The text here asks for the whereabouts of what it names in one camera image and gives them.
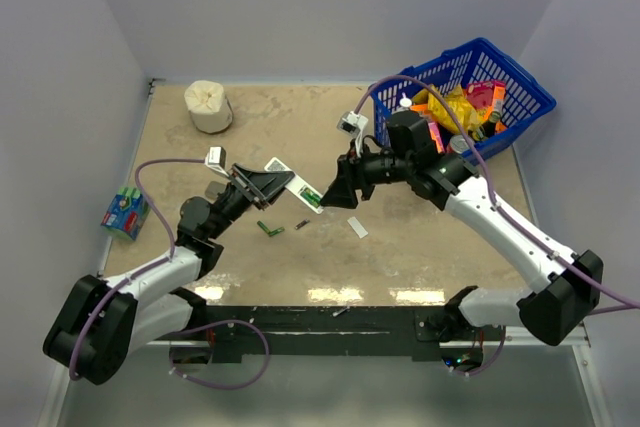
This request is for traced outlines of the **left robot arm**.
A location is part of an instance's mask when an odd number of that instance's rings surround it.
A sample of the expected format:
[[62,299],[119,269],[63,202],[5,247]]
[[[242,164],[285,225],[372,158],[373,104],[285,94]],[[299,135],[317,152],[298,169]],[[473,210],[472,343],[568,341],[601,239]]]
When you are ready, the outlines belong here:
[[238,164],[215,201],[191,197],[180,208],[169,250],[107,279],[86,275],[72,287],[43,342],[43,353],[72,378],[100,385],[136,349],[167,334],[200,337],[203,299],[185,286],[210,273],[224,248],[220,237],[251,207],[270,206],[294,179],[291,170],[253,171]]

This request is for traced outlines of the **black base frame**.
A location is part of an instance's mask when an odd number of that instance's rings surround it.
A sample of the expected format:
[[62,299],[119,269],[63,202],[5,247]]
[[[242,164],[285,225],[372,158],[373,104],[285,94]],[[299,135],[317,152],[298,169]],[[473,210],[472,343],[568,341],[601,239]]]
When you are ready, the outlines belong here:
[[274,356],[405,357],[415,362],[439,362],[461,371],[480,366],[483,343],[496,340],[493,329],[445,327],[435,306],[209,306],[190,329],[215,321],[209,332],[168,334],[172,341],[194,341],[213,349],[216,363],[237,363],[245,355],[264,352],[259,336],[241,321],[257,327]]

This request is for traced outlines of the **red soda can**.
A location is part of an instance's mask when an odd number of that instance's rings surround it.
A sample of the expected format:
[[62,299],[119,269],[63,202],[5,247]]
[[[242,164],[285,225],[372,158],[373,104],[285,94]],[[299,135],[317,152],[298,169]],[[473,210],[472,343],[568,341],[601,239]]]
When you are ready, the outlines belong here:
[[470,138],[470,142],[467,142],[464,136],[458,134],[450,138],[446,146],[446,151],[448,153],[464,155],[467,151],[470,150],[469,145],[474,145],[474,144],[475,144],[475,141],[472,138]]

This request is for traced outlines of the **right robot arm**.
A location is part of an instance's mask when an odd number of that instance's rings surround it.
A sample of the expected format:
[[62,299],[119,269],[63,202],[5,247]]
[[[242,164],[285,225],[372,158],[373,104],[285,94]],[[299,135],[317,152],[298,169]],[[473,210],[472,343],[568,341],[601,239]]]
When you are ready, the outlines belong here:
[[405,182],[420,198],[465,223],[491,245],[524,279],[516,290],[469,286],[452,297],[429,324],[440,341],[469,339],[489,325],[524,327],[539,341],[559,345],[598,305],[594,282],[604,263],[544,234],[505,203],[489,196],[489,183],[456,153],[438,151],[427,122],[405,110],[387,122],[390,145],[377,152],[364,143],[367,120],[345,113],[338,129],[350,148],[337,159],[337,174],[321,199],[324,207],[354,209],[376,186]]

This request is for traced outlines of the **white tissue roll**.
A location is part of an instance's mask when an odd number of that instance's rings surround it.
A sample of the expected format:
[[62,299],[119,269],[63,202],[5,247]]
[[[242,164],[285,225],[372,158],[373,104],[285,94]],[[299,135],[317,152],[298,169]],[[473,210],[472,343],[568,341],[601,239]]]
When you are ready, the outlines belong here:
[[220,83],[195,81],[185,90],[184,101],[195,128],[200,132],[218,134],[233,122],[233,110]]

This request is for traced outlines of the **dark glass bottle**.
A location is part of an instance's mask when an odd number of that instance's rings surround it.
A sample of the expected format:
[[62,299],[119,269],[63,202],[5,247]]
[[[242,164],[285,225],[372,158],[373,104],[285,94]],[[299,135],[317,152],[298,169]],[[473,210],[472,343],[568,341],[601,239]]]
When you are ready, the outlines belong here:
[[495,135],[497,125],[501,120],[501,113],[499,111],[492,111],[488,119],[482,124],[478,125],[474,130],[470,132],[471,138],[475,142],[483,142]]

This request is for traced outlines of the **green battery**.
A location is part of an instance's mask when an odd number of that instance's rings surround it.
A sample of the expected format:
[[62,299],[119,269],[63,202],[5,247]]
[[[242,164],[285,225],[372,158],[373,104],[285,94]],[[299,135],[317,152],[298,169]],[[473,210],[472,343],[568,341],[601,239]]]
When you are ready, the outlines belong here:
[[262,221],[257,221],[256,224],[266,234],[270,234],[271,233],[271,229],[269,227],[267,227],[266,224],[264,224]]
[[301,190],[300,195],[307,200],[309,203],[318,206],[321,200],[321,197],[318,196],[314,191],[305,187]]

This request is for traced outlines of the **orange box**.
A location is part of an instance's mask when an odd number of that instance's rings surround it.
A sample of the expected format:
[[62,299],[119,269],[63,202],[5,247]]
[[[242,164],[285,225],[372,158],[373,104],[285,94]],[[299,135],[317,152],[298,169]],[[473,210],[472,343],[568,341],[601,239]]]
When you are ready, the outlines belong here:
[[437,151],[444,153],[445,148],[440,135],[439,124],[432,117],[431,111],[427,104],[414,104],[410,107],[414,112],[417,112],[421,117],[427,121],[428,129],[432,140],[436,144]]

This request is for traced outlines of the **white battery cover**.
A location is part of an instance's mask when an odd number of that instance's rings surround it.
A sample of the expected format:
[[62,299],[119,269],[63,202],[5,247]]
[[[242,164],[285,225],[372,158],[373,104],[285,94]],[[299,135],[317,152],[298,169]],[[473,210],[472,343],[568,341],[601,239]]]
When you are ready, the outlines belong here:
[[356,217],[348,218],[347,223],[359,239],[363,239],[368,235],[368,231]]

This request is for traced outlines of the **blue plastic basket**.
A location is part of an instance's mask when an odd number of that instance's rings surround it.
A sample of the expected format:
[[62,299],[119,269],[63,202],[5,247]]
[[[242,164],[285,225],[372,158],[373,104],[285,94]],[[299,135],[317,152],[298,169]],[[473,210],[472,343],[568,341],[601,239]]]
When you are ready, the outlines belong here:
[[[459,47],[444,51],[439,57],[417,67],[410,66],[400,75],[416,78],[435,87],[452,107],[455,97],[462,94],[477,112],[485,135],[473,138],[476,149],[488,159],[509,147],[535,120],[556,106],[555,99],[542,88],[512,57],[485,38],[476,38]],[[386,123],[404,99],[411,99],[412,110],[430,114],[428,93],[406,80],[391,80],[370,94],[374,105],[374,134],[377,141],[388,146]],[[497,119],[495,124],[487,125]],[[440,119],[428,119],[431,136],[440,152],[446,152],[452,137]]]

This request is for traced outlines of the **white bottle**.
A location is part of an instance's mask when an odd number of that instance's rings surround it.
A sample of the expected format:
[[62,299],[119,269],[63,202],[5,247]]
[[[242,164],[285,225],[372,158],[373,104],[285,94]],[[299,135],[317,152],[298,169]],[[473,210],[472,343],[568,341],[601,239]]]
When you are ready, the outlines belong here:
[[413,106],[412,99],[407,97],[405,94],[402,94],[401,98],[398,101],[398,111],[406,111],[410,110]]

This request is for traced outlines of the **orange tall carton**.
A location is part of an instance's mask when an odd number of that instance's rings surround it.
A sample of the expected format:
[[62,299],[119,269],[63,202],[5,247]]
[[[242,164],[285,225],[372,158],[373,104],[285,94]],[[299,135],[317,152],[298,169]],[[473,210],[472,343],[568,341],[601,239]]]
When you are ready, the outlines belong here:
[[498,119],[500,119],[502,116],[505,97],[506,97],[506,84],[503,81],[494,80],[491,114],[497,115]]

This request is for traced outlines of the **battery multipack blue green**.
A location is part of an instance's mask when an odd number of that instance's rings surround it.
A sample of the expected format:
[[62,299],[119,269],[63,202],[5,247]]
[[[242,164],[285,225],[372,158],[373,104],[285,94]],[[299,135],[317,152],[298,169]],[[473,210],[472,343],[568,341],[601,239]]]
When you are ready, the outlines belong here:
[[149,203],[138,188],[123,187],[112,199],[101,227],[112,237],[134,242],[149,212]]

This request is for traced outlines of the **white remote control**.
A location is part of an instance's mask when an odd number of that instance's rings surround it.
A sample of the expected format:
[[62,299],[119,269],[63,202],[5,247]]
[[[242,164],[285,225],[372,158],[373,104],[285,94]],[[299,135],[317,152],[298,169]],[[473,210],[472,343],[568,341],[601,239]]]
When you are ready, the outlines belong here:
[[[272,157],[267,164],[265,165],[265,170],[266,171],[281,171],[281,170],[290,170],[293,171],[291,168],[289,168],[286,164],[284,164],[280,159],[278,159],[277,157]],[[321,214],[323,212],[323,207],[320,205],[315,206],[311,203],[309,203],[307,200],[305,200],[301,195],[300,192],[303,188],[308,187],[309,189],[311,189],[312,191],[314,191],[318,196],[320,196],[322,198],[322,195],[320,194],[320,192],[315,189],[310,183],[306,182],[302,177],[300,177],[297,173],[295,173],[295,178],[286,186],[286,189],[292,193],[298,200],[300,200],[306,207],[308,207],[309,209],[311,209],[314,213],[316,214]]]

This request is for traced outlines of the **yellow snack bag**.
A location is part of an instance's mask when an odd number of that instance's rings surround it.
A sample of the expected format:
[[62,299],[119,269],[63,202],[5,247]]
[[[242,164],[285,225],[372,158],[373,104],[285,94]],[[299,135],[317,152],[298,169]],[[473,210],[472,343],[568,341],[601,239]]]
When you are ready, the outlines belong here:
[[467,99],[461,85],[457,85],[450,93],[444,96],[450,111],[445,109],[442,103],[427,89],[420,90],[412,97],[413,109],[421,114],[428,115],[441,127],[451,134],[459,134],[460,129],[465,133],[476,130],[482,124],[482,117],[475,107]]

